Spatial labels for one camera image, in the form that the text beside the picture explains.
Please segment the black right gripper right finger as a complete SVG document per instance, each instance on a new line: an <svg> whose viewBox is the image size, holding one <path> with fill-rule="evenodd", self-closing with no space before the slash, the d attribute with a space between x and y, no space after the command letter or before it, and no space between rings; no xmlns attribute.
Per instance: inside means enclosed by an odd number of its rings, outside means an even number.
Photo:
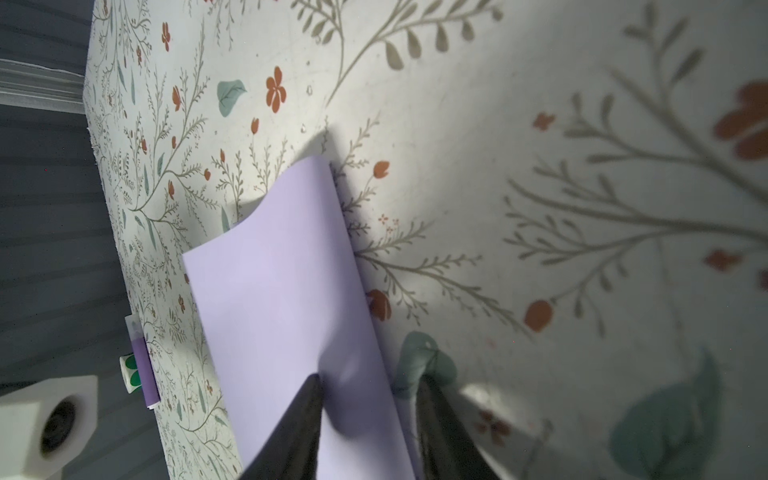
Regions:
<svg viewBox="0 0 768 480"><path fill-rule="evenodd" d="M415 409L425 479L499 480L431 376L419 380Z"/></svg>

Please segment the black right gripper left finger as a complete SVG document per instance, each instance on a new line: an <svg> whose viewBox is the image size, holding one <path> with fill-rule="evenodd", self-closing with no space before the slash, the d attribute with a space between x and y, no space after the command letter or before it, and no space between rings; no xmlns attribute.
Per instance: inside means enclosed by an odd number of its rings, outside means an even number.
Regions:
<svg viewBox="0 0 768 480"><path fill-rule="evenodd" d="M321 377L311 374L240 479L315 480L323 403Z"/></svg>

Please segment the light lavender paper sheet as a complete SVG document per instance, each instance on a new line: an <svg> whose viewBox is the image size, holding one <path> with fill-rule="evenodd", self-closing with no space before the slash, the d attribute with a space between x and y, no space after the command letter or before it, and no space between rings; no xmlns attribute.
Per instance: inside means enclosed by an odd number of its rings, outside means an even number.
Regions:
<svg viewBox="0 0 768 480"><path fill-rule="evenodd" d="M325 159L289 167L250 216L183 261L244 464L318 374L318 477L413 477Z"/></svg>

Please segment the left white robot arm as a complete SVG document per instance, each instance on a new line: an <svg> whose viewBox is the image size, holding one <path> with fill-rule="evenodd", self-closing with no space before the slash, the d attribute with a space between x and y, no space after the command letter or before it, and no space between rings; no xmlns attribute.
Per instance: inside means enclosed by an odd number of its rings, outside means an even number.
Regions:
<svg viewBox="0 0 768 480"><path fill-rule="evenodd" d="M94 434L94 375L1 385L1 477L60 479Z"/></svg>

